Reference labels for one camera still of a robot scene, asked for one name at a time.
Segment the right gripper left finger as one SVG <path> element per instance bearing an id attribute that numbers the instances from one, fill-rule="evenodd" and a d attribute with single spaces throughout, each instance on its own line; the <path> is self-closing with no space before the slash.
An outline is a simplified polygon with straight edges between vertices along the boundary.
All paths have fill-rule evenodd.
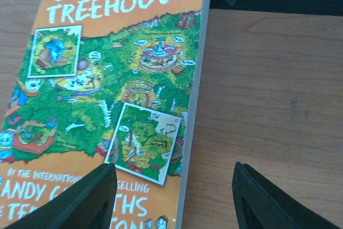
<path id="1" fill-rule="evenodd" d="M 115 165 L 101 164 L 6 228 L 110 228 L 116 191 Z"/>

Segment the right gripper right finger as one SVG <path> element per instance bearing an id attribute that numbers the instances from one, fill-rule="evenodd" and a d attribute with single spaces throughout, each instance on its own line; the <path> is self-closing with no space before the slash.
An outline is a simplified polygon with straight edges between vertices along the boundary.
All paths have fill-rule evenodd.
<path id="1" fill-rule="evenodd" d="M 232 192 L 239 228 L 337 228 L 248 164 L 235 163 Z"/>

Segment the orange treehouse book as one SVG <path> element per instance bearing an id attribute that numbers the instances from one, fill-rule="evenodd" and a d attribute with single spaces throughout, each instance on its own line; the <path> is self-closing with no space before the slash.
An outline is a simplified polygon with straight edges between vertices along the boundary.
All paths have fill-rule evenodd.
<path id="1" fill-rule="evenodd" d="M 180 228 L 210 0 L 41 0 L 1 128 L 1 228 L 101 164 L 110 228 Z"/>

